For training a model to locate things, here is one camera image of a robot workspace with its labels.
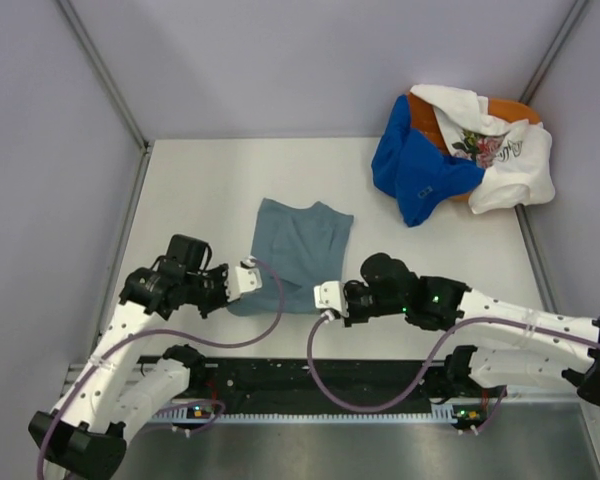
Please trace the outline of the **grey-blue t shirt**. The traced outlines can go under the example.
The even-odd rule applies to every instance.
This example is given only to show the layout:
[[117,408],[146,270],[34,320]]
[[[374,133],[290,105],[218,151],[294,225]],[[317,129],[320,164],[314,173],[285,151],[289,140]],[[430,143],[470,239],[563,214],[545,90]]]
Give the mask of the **grey-blue t shirt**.
[[280,283],[287,314],[316,312],[313,289],[342,278],[354,217],[322,202],[294,208],[265,198],[257,212],[251,255],[271,267],[279,280],[263,272],[262,288],[229,306],[239,317],[275,312]]

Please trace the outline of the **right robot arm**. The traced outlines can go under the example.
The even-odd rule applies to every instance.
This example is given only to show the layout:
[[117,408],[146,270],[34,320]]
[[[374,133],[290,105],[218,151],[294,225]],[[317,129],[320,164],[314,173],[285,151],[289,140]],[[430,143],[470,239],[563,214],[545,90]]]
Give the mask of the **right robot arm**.
[[509,385],[573,389],[600,407],[600,314],[577,317],[512,304],[461,281],[419,276],[386,253],[368,257],[360,275],[342,286],[346,325],[401,315],[445,337],[471,335],[447,364],[454,393]]

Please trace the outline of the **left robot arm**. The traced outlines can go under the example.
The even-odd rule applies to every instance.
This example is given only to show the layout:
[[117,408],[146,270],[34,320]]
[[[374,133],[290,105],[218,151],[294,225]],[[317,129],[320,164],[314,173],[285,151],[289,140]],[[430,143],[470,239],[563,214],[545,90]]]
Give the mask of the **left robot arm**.
[[204,390],[207,374],[195,365],[199,355],[184,344],[168,348],[134,386],[127,381],[151,338],[187,337],[166,325],[181,307],[193,306],[206,318],[260,288],[255,262],[210,267],[211,257],[207,242],[176,234],[151,266],[127,276],[113,316],[76,380],[50,410],[30,420],[38,478],[49,465],[83,479],[112,478],[131,441],[162,407],[181,393],[192,397]]

